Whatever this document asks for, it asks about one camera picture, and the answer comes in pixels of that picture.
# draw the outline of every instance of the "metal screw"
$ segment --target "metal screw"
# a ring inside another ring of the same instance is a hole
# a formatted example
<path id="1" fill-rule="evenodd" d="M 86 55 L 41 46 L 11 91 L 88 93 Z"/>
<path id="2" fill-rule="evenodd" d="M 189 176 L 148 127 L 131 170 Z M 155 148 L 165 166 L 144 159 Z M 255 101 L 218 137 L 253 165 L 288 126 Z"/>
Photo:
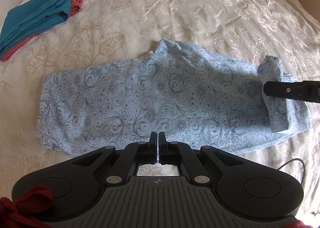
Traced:
<path id="1" fill-rule="evenodd" d="M 122 181 L 122 178 L 117 175 L 111 175 L 111 176 L 107 177 L 106 181 L 111 184 L 117 184 Z"/>
<path id="2" fill-rule="evenodd" d="M 204 183 L 208 183 L 210 181 L 210 178 L 206 175 L 198 175 L 195 177 L 195 181 L 197 183 L 204 184 Z"/>

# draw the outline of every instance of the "bed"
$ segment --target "bed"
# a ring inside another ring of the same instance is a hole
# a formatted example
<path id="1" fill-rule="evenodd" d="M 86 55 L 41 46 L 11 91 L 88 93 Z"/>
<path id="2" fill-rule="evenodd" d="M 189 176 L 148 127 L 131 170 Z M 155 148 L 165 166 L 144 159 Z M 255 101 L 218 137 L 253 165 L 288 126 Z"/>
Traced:
<path id="1" fill-rule="evenodd" d="M 206 49 L 260 64 L 280 57 L 298 80 L 320 80 L 320 24 L 297 0 L 84 0 L 65 23 L 30 40 L 0 64 L 0 194 L 29 172 L 69 159 L 40 145 L 34 129 L 44 76 L 127 58 L 155 48 L 161 38 L 190 40 Z M 278 168 L 292 158 L 306 163 L 305 197 L 297 218 L 317 227 L 320 203 L 320 106 L 308 104 L 312 128 L 240 156 Z M 283 171 L 301 180 L 300 163 Z M 141 175 L 170 175 L 145 166 Z"/>

